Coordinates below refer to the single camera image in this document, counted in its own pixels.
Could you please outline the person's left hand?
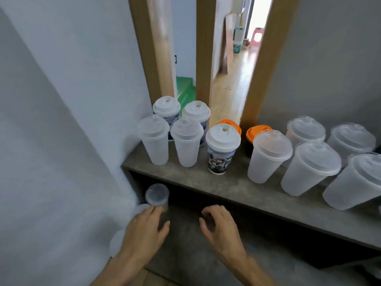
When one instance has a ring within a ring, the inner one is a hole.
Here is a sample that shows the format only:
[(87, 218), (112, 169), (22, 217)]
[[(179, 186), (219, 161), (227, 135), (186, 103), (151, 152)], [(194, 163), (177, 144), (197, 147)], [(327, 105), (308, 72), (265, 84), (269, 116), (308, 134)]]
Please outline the person's left hand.
[(127, 226), (125, 236), (117, 255), (135, 256), (148, 264), (154, 257), (164, 240), (158, 239), (161, 216), (165, 213), (162, 206), (150, 206), (136, 215)]

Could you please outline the person's right forearm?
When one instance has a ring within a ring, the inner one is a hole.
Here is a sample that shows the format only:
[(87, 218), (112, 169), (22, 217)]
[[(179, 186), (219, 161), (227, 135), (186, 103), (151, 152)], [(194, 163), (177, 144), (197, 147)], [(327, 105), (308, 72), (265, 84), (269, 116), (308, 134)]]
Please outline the person's right forearm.
[(275, 286), (271, 277), (245, 251), (227, 259), (228, 268), (244, 286)]

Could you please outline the person's right hand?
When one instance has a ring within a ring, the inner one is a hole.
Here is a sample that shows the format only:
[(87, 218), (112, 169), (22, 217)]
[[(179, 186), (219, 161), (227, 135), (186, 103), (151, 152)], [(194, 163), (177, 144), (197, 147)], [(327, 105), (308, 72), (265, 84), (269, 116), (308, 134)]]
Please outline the person's right hand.
[(236, 252), (245, 251), (237, 225), (226, 207), (221, 205), (207, 206), (202, 210), (204, 217), (212, 217), (215, 223), (213, 251), (226, 265), (227, 259)]

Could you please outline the person's left forearm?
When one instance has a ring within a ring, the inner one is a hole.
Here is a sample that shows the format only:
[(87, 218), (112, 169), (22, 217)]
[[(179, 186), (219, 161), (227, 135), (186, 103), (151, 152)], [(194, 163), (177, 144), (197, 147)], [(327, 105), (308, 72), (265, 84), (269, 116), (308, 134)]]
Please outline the person's left forearm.
[(144, 267), (142, 260), (135, 256), (113, 257), (89, 286), (125, 286)]

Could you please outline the frosted plastic cup with lid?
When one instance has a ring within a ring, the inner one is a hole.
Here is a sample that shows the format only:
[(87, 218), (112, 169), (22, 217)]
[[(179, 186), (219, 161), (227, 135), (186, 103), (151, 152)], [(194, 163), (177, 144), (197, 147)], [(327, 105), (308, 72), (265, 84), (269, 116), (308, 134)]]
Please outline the frosted plastic cup with lid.
[(151, 185), (145, 192), (145, 201), (155, 207), (162, 206), (165, 212), (168, 210), (169, 189), (162, 183)]
[(201, 138), (202, 125), (192, 119), (179, 117), (170, 128), (174, 140), (179, 163), (183, 167), (192, 167), (196, 164)]
[(362, 153), (348, 158), (348, 165), (322, 194), (328, 205), (347, 210), (381, 196), (381, 154)]
[(296, 147), (307, 141), (324, 141), (326, 138), (326, 129), (312, 117), (300, 116), (287, 123), (285, 136), (290, 140), (293, 148), (291, 158), (282, 163), (282, 166), (288, 168), (293, 160)]
[(350, 156), (372, 152), (376, 147), (376, 138), (360, 124), (345, 123), (331, 129), (326, 143), (339, 154), (341, 167), (345, 168)]
[(156, 114), (145, 117), (138, 124), (138, 136), (154, 165), (164, 165), (168, 162), (169, 129), (168, 122)]
[(281, 180), (282, 189), (300, 196), (326, 177), (339, 173), (340, 155), (324, 141), (306, 141), (295, 149), (294, 157)]
[(256, 135), (253, 139), (248, 178), (257, 184), (265, 183), (292, 154), (291, 141), (280, 131), (272, 129)]

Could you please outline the light wooden door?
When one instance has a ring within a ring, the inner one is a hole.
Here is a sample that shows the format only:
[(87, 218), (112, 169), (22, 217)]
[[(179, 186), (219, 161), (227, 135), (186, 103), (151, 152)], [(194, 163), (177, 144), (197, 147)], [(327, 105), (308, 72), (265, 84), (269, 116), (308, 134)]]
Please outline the light wooden door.
[(161, 96), (177, 98), (171, 0), (147, 0)]

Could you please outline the brown wooden door frame post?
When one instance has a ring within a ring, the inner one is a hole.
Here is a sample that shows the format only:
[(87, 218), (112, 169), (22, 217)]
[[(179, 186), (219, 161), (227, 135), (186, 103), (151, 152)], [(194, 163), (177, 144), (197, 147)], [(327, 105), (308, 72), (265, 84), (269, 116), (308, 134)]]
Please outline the brown wooden door frame post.
[(272, 0), (241, 116), (243, 133), (258, 122), (261, 106), (299, 3), (300, 0)]
[(217, 0), (196, 0), (196, 98), (211, 103)]
[(151, 105), (162, 96), (148, 0), (128, 0), (150, 95)]

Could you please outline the dark cup with orange lid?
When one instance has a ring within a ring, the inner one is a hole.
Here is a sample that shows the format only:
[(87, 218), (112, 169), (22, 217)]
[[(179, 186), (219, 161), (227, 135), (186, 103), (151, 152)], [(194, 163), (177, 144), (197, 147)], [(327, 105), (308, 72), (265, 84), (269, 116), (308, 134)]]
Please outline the dark cup with orange lid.
[(224, 120), (221, 120), (220, 122), (218, 122), (217, 124), (229, 124), (231, 125), (232, 127), (235, 128), (235, 130), (238, 132), (238, 134), (241, 136), (241, 128), (238, 124), (236, 124), (233, 120), (230, 120), (230, 119), (224, 119)]
[(245, 153), (248, 158), (251, 158), (252, 152), (253, 152), (253, 140), (254, 138), (265, 131), (272, 130), (271, 127), (267, 125), (256, 125), (254, 127), (251, 127), (246, 132), (246, 139), (245, 139)]

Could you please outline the green box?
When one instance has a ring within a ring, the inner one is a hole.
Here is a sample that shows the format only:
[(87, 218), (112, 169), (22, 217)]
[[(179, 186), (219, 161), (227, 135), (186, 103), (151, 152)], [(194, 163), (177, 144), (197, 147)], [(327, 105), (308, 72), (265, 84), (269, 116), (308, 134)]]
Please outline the green box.
[(176, 76), (177, 99), (180, 103), (180, 116), (183, 108), (190, 102), (196, 101), (196, 87), (191, 77)]

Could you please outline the printed cup with white lid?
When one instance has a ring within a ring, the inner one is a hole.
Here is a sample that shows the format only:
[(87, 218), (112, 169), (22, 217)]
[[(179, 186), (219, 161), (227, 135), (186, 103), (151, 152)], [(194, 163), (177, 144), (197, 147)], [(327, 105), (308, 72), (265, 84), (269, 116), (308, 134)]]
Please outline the printed cup with white lid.
[(203, 127), (203, 136), (200, 146), (203, 145), (207, 133), (207, 125), (211, 116), (211, 109), (202, 101), (196, 100), (188, 103), (182, 109), (182, 117), (198, 121)]
[(164, 118), (169, 127), (180, 117), (181, 105), (177, 98), (172, 96), (162, 96), (155, 101), (153, 112)]
[(217, 124), (207, 131), (205, 141), (209, 171), (224, 174), (241, 144), (241, 135), (230, 124)]

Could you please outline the leaning wooden board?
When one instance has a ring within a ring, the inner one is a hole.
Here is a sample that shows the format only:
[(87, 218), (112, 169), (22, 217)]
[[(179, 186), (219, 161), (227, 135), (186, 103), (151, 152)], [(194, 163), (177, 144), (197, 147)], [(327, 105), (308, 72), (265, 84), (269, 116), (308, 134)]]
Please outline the leaning wooden board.
[(234, 64), (234, 13), (229, 13), (226, 15), (226, 70), (227, 74), (230, 74), (231, 69)]

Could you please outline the grey stone shelf board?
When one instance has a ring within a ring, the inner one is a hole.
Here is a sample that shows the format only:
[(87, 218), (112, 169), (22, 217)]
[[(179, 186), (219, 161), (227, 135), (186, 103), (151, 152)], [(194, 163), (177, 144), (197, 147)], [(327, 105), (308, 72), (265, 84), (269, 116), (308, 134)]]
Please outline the grey stone shelf board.
[(239, 150), (226, 173), (215, 175), (208, 169), (207, 150), (202, 147), (192, 167), (180, 165), (173, 143), (169, 145), (169, 160), (161, 166), (151, 163), (142, 143), (138, 144), (121, 167), (203, 194), (247, 206), (269, 215), (300, 224), (359, 245), (381, 250), (381, 215), (379, 201), (367, 202), (340, 211), (329, 206), (322, 197), (324, 185), (318, 184), (299, 197), (280, 186), (285, 173), (281, 167), (263, 184), (249, 180), (249, 159)]

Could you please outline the pink plastic stool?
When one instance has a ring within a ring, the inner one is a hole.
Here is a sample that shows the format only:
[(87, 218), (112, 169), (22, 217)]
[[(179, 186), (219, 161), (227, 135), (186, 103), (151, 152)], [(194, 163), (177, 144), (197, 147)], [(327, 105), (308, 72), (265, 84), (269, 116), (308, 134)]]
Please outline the pink plastic stool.
[(257, 27), (254, 29), (249, 48), (259, 48), (264, 34), (264, 28)]

